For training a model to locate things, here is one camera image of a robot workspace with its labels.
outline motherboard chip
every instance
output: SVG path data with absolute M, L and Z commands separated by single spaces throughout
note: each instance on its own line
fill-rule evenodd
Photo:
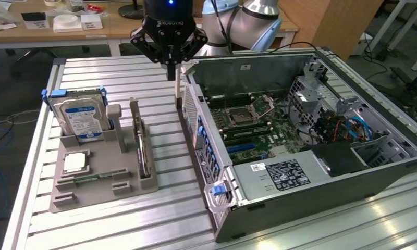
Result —
M 229 110 L 231 121 L 237 124 L 243 122 L 251 122 L 253 117 L 247 108 L 234 108 Z

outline hard drive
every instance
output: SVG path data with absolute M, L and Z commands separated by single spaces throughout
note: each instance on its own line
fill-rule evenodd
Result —
M 111 129 L 106 117 L 103 88 L 82 91 L 53 90 L 42 99 L 61 126 L 62 135 L 75 135 L 78 142 L 102 140 L 102 131 Z

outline hard drive label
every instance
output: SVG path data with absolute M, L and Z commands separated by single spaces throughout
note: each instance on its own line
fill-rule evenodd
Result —
M 265 166 L 273 183 L 279 191 L 310 183 L 297 160 L 287 160 Z
M 78 137 L 91 138 L 102 133 L 98 120 L 93 117 L 95 114 L 94 107 L 67 108 L 65 112 L 71 130 Z

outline motherboard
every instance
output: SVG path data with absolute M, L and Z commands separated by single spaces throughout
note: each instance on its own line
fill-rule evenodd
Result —
M 305 146 L 271 94 L 210 98 L 209 107 L 233 164 L 299 151 Z

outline gray floor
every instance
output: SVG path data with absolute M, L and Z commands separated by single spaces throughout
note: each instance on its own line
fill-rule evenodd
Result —
M 379 29 L 386 16 L 374 19 L 367 31 L 374 34 Z M 390 37 L 393 30 L 401 25 L 395 22 L 382 41 Z M 382 48 L 382 44 L 375 48 L 374 53 Z M 133 49 L 129 46 L 123 46 L 125 53 L 130 54 Z M 401 67 L 406 74 L 411 77 L 415 76 L 415 72 L 410 70 L 410 66 L 417 60 L 417 31 L 410 30 L 402 42 L 397 47 L 397 58 L 389 57 L 382 63 L 386 67 Z M 82 53 L 81 47 L 63 47 L 54 48 L 54 53 L 58 57 L 77 58 L 77 57 L 101 57 L 109 56 L 109 49 L 106 46 L 91 46 L 89 53 Z M 30 59 L 21 67 L 21 77 L 14 79 L 9 75 L 7 68 L 15 58 L 22 55 L 26 50 L 15 50 L 17 55 L 9 57 L 3 50 L 0 50 L 0 114 L 14 114 L 23 110 L 37 109 L 39 107 L 39 92 L 45 87 L 51 59 L 39 54 Z M 349 65 L 363 76 L 379 72 L 382 68 L 377 65 L 366 62 L 361 57 L 351 57 L 347 60 Z M 373 82 L 391 86 L 391 79 L 389 78 L 389 72 L 371 78 Z M 30 113 L 21 117 L 21 120 L 29 120 L 35 117 L 35 113 Z M 1 129 L 5 129 L 9 124 L 0 125 Z M 0 215 L 0 246 L 2 244 L 2 238 L 6 230 L 9 211 L 11 208 L 13 199 L 17 193 L 19 177 L 22 173 L 22 167 L 25 164 L 26 153 L 29 150 L 30 139 L 33 135 L 34 123 L 14 125 L 13 135 L 14 139 L 9 146 L 0 152 L 0 170 L 5 178 L 5 185 L 9 190 L 9 209 Z M 0 211 L 5 204 L 3 189 L 0 185 Z

